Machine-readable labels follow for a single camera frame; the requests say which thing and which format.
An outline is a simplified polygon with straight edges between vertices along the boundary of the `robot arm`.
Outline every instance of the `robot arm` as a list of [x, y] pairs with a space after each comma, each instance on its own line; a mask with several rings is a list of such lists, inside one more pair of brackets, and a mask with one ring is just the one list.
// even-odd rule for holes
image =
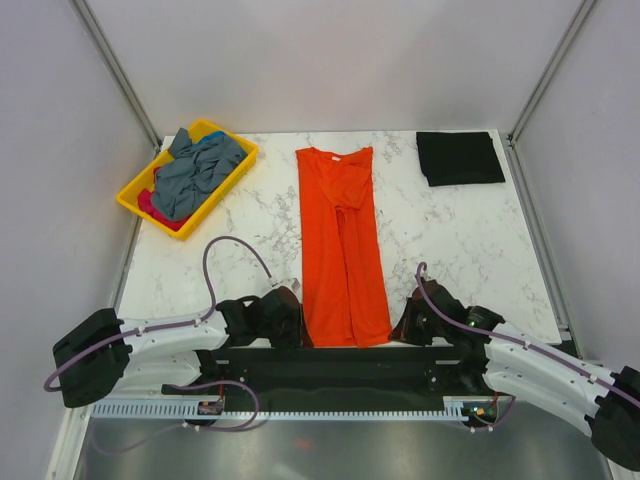
[[[464, 308], [434, 280], [417, 273], [419, 301], [410, 325], [394, 333], [411, 333], [418, 343], [436, 336], [461, 345], [466, 357], [460, 378], [527, 401], [571, 423], [591, 438], [607, 458], [640, 471], [640, 373], [619, 373], [571, 357], [526, 335], [490, 310]], [[469, 372], [468, 365], [475, 368]]]
[[[517, 396], [571, 423], [606, 457], [640, 471], [640, 373], [625, 367], [616, 374], [566, 355], [488, 309], [463, 307], [420, 273], [391, 340], [425, 346], [444, 338], [464, 352], [454, 372], [469, 394], [488, 388]], [[249, 345], [256, 337], [267, 336], [274, 345], [293, 335], [297, 346], [308, 345], [300, 330], [281, 328], [304, 325], [300, 304], [285, 287], [262, 298], [221, 302], [206, 321], [200, 318], [137, 321], [120, 320], [112, 309], [96, 312], [54, 347], [65, 405], [88, 405], [111, 393], [181, 395], [169, 386], [220, 379], [212, 352]], [[420, 359], [425, 349], [412, 350]]]

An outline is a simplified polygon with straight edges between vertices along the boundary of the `metal floor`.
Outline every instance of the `metal floor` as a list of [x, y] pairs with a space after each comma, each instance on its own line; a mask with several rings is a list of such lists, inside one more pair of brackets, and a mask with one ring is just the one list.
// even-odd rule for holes
[[[167, 426], [92, 420], [96, 439], [119, 449]], [[518, 403], [493, 433], [434, 422], [267, 422], [248, 432], [177, 429], [132, 452], [85, 450], [87, 480], [604, 480], [604, 458], [562, 420]]]

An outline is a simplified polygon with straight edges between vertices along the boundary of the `cable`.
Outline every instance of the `cable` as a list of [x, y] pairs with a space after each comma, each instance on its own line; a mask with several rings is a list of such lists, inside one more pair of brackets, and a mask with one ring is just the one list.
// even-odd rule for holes
[[[208, 431], [212, 431], [212, 432], [240, 432], [243, 430], [248, 430], [251, 428], [251, 424], [254, 422], [254, 420], [256, 419], [256, 417], [258, 416], [258, 413], [260, 412], [260, 400], [258, 399], [258, 395], [256, 395], [256, 392], [253, 391], [253, 389], [251, 389], [251, 387], [249, 387], [248, 385], [245, 385], [244, 383], [240, 383], [240, 382], [236, 382], [233, 380], [219, 380], [217, 382], [209, 382], [209, 383], [203, 383], [202, 385], [193, 385], [190, 387], [180, 387], [177, 385], [171, 385], [173, 388], [176, 388], [178, 390], [201, 390], [203, 388], [210, 388], [210, 387], [215, 387], [215, 386], [223, 386], [223, 385], [232, 385], [235, 387], [240, 387], [244, 390], [246, 390], [249, 395], [251, 395], [251, 398], [253, 399], [253, 415], [251, 415], [251, 417], [249, 418], [249, 420], [247, 420], [244, 423], [241, 423], [240, 425], [235, 425], [233, 427], [205, 427], [205, 426], [199, 426], [198, 429], [202, 429], [202, 430], [208, 430]], [[98, 442], [96, 440], [96, 436], [95, 436], [95, 426], [93, 426], [90, 431], [89, 431], [89, 439], [91, 440], [91, 445], [93, 446], [93, 448], [100, 454], [108, 456], [108, 457], [115, 457], [118, 455], [122, 455], [124, 453], [130, 452], [131, 450], [135, 450], [136, 448], [152, 441], [155, 440], [156, 438], [158, 438], [160, 435], [164, 435], [167, 432], [170, 432], [172, 430], [176, 430], [178, 428], [181, 427], [188, 427], [188, 428], [193, 428], [196, 429], [195, 425], [189, 425], [189, 424], [185, 424], [185, 423], [174, 423], [172, 425], [169, 425], [165, 428], [161, 428], [160, 430], [152, 433], [151, 435], [143, 438], [142, 440], [134, 443], [133, 445], [129, 445], [128, 447], [125, 448], [121, 448], [120, 450], [106, 450], [103, 447], [101, 447], [100, 445], [98, 445]]]
[[131, 337], [133, 335], [142, 335], [144, 333], [158, 332], [158, 331], [161, 331], [161, 330], [170, 330], [170, 329], [173, 329], [173, 328], [182, 328], [182, 327], [195, 326], [198, 323], [200, 323], [201, 321], [206, 321], [209, 317], [211, 317], [211, 315], [213, 315], [213, 313], [216, 310], [217, 303], [216, 303], [216, 295], [215, 295], [215, 293], [213, 291], [213, 285], [211, 283], [211, 279], [209, 278], [209, 269], [207, 268], [207, 256], [209, 254], [209, 250], [211, 249], [211, 247], [215, 243], [219, 242], [220, 240], [231, 240], [231, 241], [237, 242], [237, 243], [245, 246], [258, 259], [258, 261], [260, 262], [260, 265], [262, 265], [262, 268], [264, 269], [265, 273], [267, 274], [267, 277], [269, 277], [269, 279], [272, 278], [271, 272], [269, 271], [269, 267], [267, 267], [267, 264], [264, 262], [264, 260], [260, 256], [260, 254], [251, 245], [249, 245], [247, 242], [245, 242], [244, 240], [242, 240], [240, 238], [231, 236], [231, 235], [222, 235], [220, 237], [216, 237], [216, 238], [214, 238], [213, 240], [211, 240], [207, 244], [207, 246], [204, 249], [204, 253], [202, 255], [202, 270], [203, 270], [203, 273], [204, 273], [204, 281], [205, 281], [205, 283], [207, 285], [207, 290], [209, 291], [209, 296], [211, 297], [211, 306], [209, 307], [209, 310], [207, 310], [207, 312], [204, 315], [202, 315], [202, 317], [200, 317], [199, 319], [186, 320], [186, 321], [182, 321], [182, 322], [166, 323], [166, 324], [163, 324], [163, 325], [152, 325], [152, 326], [146, 327], [143, 331], [140, 331], [138, 328], [134, 328], [134, 329], [128, 330], [126, 332], [118, 333], [116, 335], [112, 335], [111, 337], [105, 338], [104, 340], [101, 340], [100, 342], [98, 342], [98, 343], [86, 348], [85, 350], [83, 350], [82, 352], [78, 353], [77, 355], [74, 355], [69, 360], [67, 360], [65, 363], [63, 363], [59, 368], [57, 368], [45, 380], [44, 387], [43, 387], [44, 390], [46, 392], [59, 392], [61, 390], [60, 386], [57, 386], [57, 387], [51, 386], [51, 384], [54, 382], [54, 380], [56, 378], [58, 378], [60, 375], [62, 375], [69, 368], [71, 368], [73, 365], [78, 363], [80, 360], [82, 360], [86, 356], [91, 355], [96, 350], [99, 350], [99, 349], [101, 349], [101, 348], [103, 348], [103, 347], [105, 347], [107, 345], [111, 345], [112, 343], [115, 343], [118, 340], [123, 340], [123, 339], [125, 339], [127, 337]]
[[[539, 353], [541, 355], [544, 355], [547, 358], [550, 358], [551, 360], [556, 361], [557, 363], [567, 367], [569, 370], [572, 370], [572, 371], [580, 374], [583, 377], [591, 378], [591, 373], [588, 370], [585, 370], [584, 368], [580, 368], [580, 367], [574, 365], [573, 363], [569, 362], [568, 360], [565, 360], [561, 356], [556, 355], [553, 352], [549, 352], [549, 351], [545, 350], [544, 348], [541, 348], [541, 347], [537, 346], [536, 344], [532, 343], [530, 345], [527, 345], [527, 342], [525, 342], [521, 338], [512, 337], [511, 335], [505, 335], [504, 333], [493, 332], [491, 330], [485, 330], [483, 328], [470, 327], [469, 325], [465, 325], [464, 323], [458, 322], [458, 321], [454, 320], [453, 318], [450, 318], [445, 313], [441, 312], [438, 307], [436, 307], [436, 305], [433, 303], [433, 300], [431, 300], [429, 298], [429, 295], [427, 295], [427, 292], [425, 291], [424, 287], [422, 286], [422, 274], [423, 274], [423, 272], [426, 271], [426, 269], [427, 269], [427, 264], [425, 262], [420, 262], [418, 264], [418, 268], [416, 270], [416, 276], [415, 276], [416, 282], [418, 283], [418, 289], [420, 290], [420, 294], [422, 295], [422, 298], [424, 299], [424, 301], [427, 302], [427, 305], [429, 305], [429, 307], [440, 318], [442, 318], [445, 322], [453, 325], [454, 327], [458, 327], [458, 328], [460, 328], [462, 330], [466, 330], [468, 332], [477, 333], [477, 334], [480, 334], [480, 335], [486, 335], [486, 336], [494, 337], [494, 338], [499, 338], [500, 340], [505, 340], [507, 342], [515, 343], [516, 345], [519, 345], [521, 347], [529, 348], [529, 349], [533, 350], [534, 352], [537, 352], [537, 353]], [[633, 398], [627, 392], [623, 392], [618, 387], [605, 382], [601, 378], [596, 378], [595, 379], [595, 383], [597, 383], [601, 387], [606, 388], [611, 393], [624, 398], [631, 405], [633, 405], [634, 407], [636, 407], [637, 409], [640, 410], [640, 400], [637, 400], [637, 399]]]
[[211, 284], [211, 279], [209, 278], [209, 269], [207, 267], [207, 258], [209, 256], [209, 250], [211, 250], [211, 247], [213, 247], [213, 245], [216, 244], [217, 242], [219, 242], [220, 240], [231, 240], [233, 242], [237, 242], [240, 245], [243, 245], [244, 247], [246, 247], [251, 253], [253, 253], [254, 257], [256, 257], [258, 262], [260, 262], [260, 265], [262, 265], [262, 268], [264, 269], [265, 273], [267, 274], [267, 277], [269, 277], [269, 279], [271, 279], [273, 277], [271, 275], [271, 271], [269, 270], [269, 267], [267, 267], [267, 264], [264, 262], [264, 260], [260, 256], [260, 254], [256, 251], [255, 248], [253, 248], [251, 245], [249, 245], [244, 240], [242, 240], [242, 239], [240, 239], [238, 237], [234, 237], [232, 235], [221, 235], [219, 237], [214, 238], [209, 243], [207, 243], [207, 246], [204, 247], [204, 253], [202, 254], [202, 272], [204, 273], [204, 281], [207, 284], [207, 290], [209, 291], [209, 296], [211, 297], [211, 307], [209, 307], [209, 310], [201, 317], [202, 321], [205, 321], [206, 319], [208, 319], [216, 311], [216, 305], [217, 305], [217, 303], [216, 303], [216, 294], [213, 291], [213, 285]]

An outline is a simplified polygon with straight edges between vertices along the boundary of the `white wall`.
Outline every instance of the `white wall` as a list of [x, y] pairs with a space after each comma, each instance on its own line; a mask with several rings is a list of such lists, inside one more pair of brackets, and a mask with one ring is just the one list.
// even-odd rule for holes
[[89, 0], [156, 128], [498, 128], [579, 0]]
[[114, 195], [152, 152], [66, 1], [5, 3], [0, 45], [0, 478], [36, 480], [51, 348], [108, 301], [132, 219]]
[[640, 369], [640, 2], [600, 2], [520, 141], [591, 358]]

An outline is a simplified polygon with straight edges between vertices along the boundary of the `gray cloth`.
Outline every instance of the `gray cloth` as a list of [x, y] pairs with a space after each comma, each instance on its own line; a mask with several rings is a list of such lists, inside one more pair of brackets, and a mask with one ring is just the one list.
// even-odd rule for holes
[[156, 173], [151, 203], [172, 222], [195, 212], [247, 156], [228, 135], [212, 137], [194, 144], [181, 128], [169, 147], [175, 160]]

